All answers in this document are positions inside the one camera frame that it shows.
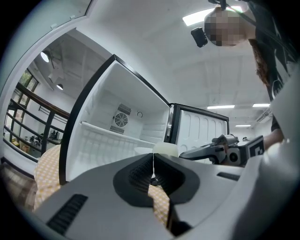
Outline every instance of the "yellow checkered cloth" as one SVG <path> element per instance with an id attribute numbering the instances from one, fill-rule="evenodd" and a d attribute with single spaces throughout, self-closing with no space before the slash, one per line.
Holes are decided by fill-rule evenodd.
<path id="1" fill-rule="evenodd" d="M 36 210 L 44 200 L 60 189 L 59 182 L 60 145 L 46 151 L 37 163 L 34 178 L 37 183 L 37 194 L 34 201 Z M 154 215 L 166 226 L 169 212 L 169 198 L 160 186 L 149 185 L 148 196 L 153 198 Z"/>

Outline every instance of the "refrigerator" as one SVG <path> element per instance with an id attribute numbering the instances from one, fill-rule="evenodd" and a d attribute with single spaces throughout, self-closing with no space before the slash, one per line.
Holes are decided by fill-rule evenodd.
<path id="1" fill-rule="evenodd" d="M 60 148 L 64 185 L 89 169 L 174 143 L 179 154 L 229 134 L 229 118 L 169 103 L 116 55 L 92 76 L 76 100 Z"/>

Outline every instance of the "fluorescent light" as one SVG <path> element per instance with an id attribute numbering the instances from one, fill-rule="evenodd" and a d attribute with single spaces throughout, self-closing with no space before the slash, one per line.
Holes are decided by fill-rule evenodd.
<path id="1" fill-rule="evenodd" d="M 58 84 L 58 85 L 56 85 L 56 87 L 58 87 L 58 89 L 60 89 L 60 90 L 64 89 L 64 87 L 62 86 L 62 84 Z"/>
<path id="2" fill-rule="evenodd" d="M 253 104 L 252 107 L 269 107 L 270 103 Z"/>
<path id="3" fill-rule="evenodd" d="M 247 128 L 250 127 L 251 125 L 245 124 L 245 125 L 235 125 L 237 128 Z"/>
<path id="4" fill-rule="evenodd" d="M 49 57 L 46 53 L 44 52 L 41 52 L 41 57 L 42 59 L 45 61 L 45 62 L 49 62 Z"/>
<path id="5" fill-rule="evenodd" d="M 240 6 L 232 6 L 232 8 L 239 12 L 242 12 L 242 8 Z M 197 13 L 193 13 L 193 14 L 183 17 L 182 20 L 184 21 L 184 23 L 187 26 L 193 25 L 195 23 L 200 23 L 200 22 L 203 22 L 205 17 L 208 14 L 210 14 L 213 10 L 214 10 L 214 8 L 210 8 L 210 9 L 206 9 L 206 10 L 203 10 L 203 11 L 200 11 Z"/>
<path id="6" fill-rule="evenodd" d="M 224 108 L 234 108 L 234 105 L 208 106 L 207 107 L 207 109 L 224 109 Z"/>

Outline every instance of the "freezer compartment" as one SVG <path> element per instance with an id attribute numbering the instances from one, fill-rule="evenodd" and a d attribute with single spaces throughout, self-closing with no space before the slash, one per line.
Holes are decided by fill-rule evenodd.
<path id="1" fill-rule="evenodd" d="M 153 148 L 163 142 L 169 110 L 137 75 L 114 61 L 95 82 L 77 115 L 68 144 L 66 180 L 133 157 L 136 147 Z"/>

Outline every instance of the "railing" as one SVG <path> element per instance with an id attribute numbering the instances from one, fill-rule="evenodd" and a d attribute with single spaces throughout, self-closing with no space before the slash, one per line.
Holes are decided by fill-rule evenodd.
<path id="1" fill-rule="evenodd" d="M 40 152 L 40 154 L 42 155 L 44 152 L 46 152 L 48 143 L 52 143 L 54 145 L 60 144 L 60 141 L 58 141 L 57 139 L 55 140 L 53 137 L 51 137 L 51 136 L 49 137 L 50 129 L 52 128 L 55 131 L 64 133 L 63 129 L 60 129 L 60 128 L 52 125 L 52 120 L 56 119 L 56 120 L 59 120 L 60 122 L 65 123 L 65 122 L 67 122 L 67 120 L 69 118 L 69 113 L 67 113 L 66 111 L 64 111 L 64 110 L 50 104 L 49 102 L 45 101 L 44 99 L 42 99 L 38 95 L 34 94 L 33 92 L 31 92 L 30 90 L 25 88 L 20 83 L 17 84 L 16 88 L 22 94 L 26 95 L 29 99 L 33 100 L 34 102 L 36 102 L 37 104 L 40 105 L 39 111 L 40 111 L 41 108 L 43 109 L 43 111 L 41 111 L 41 112 L 43 112 L 45 114 L 45 116 L 47 116 L 47 120 L 45 121 L 45 120 L 40 119 L 39 117 L 37 117 L 33 113 L 29 112 L 26 109 L 27 106 L 19 104 L 19 103 L 15 102 L 14 100 L 11 99 L 8 110 L 14 110 L 15 113 L 14 113 L 14 115 L 11 115 L 9 112 L 7 112 L 7 117 L 11 118 L 12 121 L 11 121 L 11 127 L 10 128 L 7 127 L 7 126 L 4 126 L 4 134 L 5 134 L 5 131 L 7 131 L 9 133 L 9 141 L 5 138 L 3 138 L 3 141 L 6 144 L 8 144 L 10 147 L 12 147 L 14 150 L 18 151 L 23 156 L 29 158 L 32 161 L 37 162 L 36 158 L 31 157 L 29 154 L 26 154 L 24 151 L 22 151 L 21 149 L 17 148 L 16 146 L 14 146 L 12 144 L 13 137 L 16 139 L 16 141 L 22 142 L 23 144 L 27 145 L 29 148 L 32 148 L 34 151 Z M 24 114 L 26 113 L 27 115 L 34 118 L 38 122 L 44 124 L 45 128 L 44 128 L 43 133 L 38 133 L 38 132 L 32 130 L 30 127 L 26 126 L 23 122 L 19 121 L 16 118 L 16 112 L 18 110 L 23 111 L 22 116 L 24 116 Z M 30 139 L 24 139 L 20 135 L 18 135 L 16 132 L 14 132 L 15 123 L 20 126 L 20 132 L 21 132 L 21 128 L 24 128 L 28 132 L 35 135 L 38 139 L 38 145 L 35 145 L 34 141 L 30 141 Z"/>

